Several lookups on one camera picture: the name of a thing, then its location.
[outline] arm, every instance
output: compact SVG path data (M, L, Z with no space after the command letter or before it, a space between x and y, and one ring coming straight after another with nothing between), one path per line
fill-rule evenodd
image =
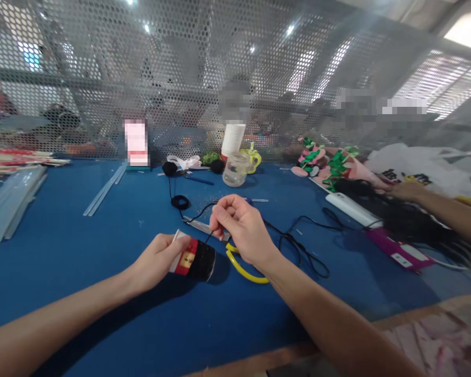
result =
M260 270L300 320L316 346L344 375L423 376L389 340L340 299L281 255L256 208L236 195L213 208L209 226L225 228L243 259Z
M415 182L400 183L388 195L419 204L471 243L471 207L430 192Z
M152 289L190 242L157 235L123 272L0 327L0 376L28 376L94 321Z

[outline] glass jar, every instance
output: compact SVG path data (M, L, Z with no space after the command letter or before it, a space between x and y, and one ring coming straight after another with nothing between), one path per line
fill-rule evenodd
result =
M246 180L250 167L250 156L247 153L235 152L227 157L223 181L227 186L239 187Z

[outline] plastic bag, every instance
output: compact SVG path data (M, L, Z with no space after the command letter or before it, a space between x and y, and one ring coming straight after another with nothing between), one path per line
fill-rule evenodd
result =
M370 153L365 166L395 183L416 181L450 198L471 197L469 175L445 160L470 154L454 148L408 147L399 143Z

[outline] blue table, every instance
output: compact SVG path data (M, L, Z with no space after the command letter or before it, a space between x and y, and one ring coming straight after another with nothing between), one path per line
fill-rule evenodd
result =
M75 161L49 169L13 239L0 244L0 325L120 272L159 232L172 234L179 228L205 240L206 235L182 224L170 205L167 178L157 176L160 167L127 172L95 216L83 217L118 166L116 161ZM172 182L176 194L192 202L184 211L190 217L207 203L237 193L269 199L255 206L281 230L300 215L331 224L321 211L324 206L345 224L361 227L332 207L323 190L278 165L263 164L234 189L219 175L195 174L215 186L185 178ZM206 212L200 219L204 222ZM440 266L425 269L422 276L404 271L361 231L342 234L307 223L297 228L302 235L295 237L326 263L331 277L317 279L306 259L302 269L369 320L471 293L468 277ZM270 233L277 241L277 234ZM169 274L155 289L80 334L38 374L174 376L307 339L270 285L244 279L229 266L223 245L216 239L209 244L218 251L213 284ZM289 245L283 254L297 261Z

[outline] metal mesh partition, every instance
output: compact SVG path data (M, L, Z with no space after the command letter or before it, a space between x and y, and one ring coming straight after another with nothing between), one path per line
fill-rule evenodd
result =
M202 155L221 147L233 82L251 94L245 143L268 160L307 133L415 143L471 97L471 50L337 2L0 0L0 146L115 158L122 119L146 118L158 158ZM425 98L438 119L348 122L339 88Z

